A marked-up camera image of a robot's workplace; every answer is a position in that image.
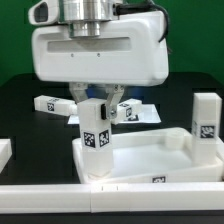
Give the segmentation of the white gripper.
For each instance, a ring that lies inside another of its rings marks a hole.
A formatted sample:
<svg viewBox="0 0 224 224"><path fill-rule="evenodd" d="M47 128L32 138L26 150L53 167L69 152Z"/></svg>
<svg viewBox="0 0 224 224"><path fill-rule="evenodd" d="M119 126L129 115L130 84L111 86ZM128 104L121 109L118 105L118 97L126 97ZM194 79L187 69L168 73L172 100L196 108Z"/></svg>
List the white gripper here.
<svg viewBox="0 0 224 224"><path fill-rule="evenodd" d="M69 91L76 103L88 99L86 83L108 84L101 117L114 119L123 85L154 86L167 78L164 26L163 14L154 11L106 22L94 38L71 39L62 25L37 28L32 35L35 72L43 81L71 82Z"/></svg>

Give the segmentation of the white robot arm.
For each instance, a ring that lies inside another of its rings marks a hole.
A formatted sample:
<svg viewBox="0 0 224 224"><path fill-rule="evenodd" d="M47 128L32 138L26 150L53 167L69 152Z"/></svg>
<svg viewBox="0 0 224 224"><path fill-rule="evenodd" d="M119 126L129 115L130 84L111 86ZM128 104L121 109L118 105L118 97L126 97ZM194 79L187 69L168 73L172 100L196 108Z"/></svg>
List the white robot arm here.
<svg viewBox="0 0 224 224"><path fill-rule="evenodd" d="M40 0L28 11L34 69L68 82L77 102L90 84L106 87L103 117L117 116L126 86L154 86L169 73L167 11L146 0Z"/></svg>

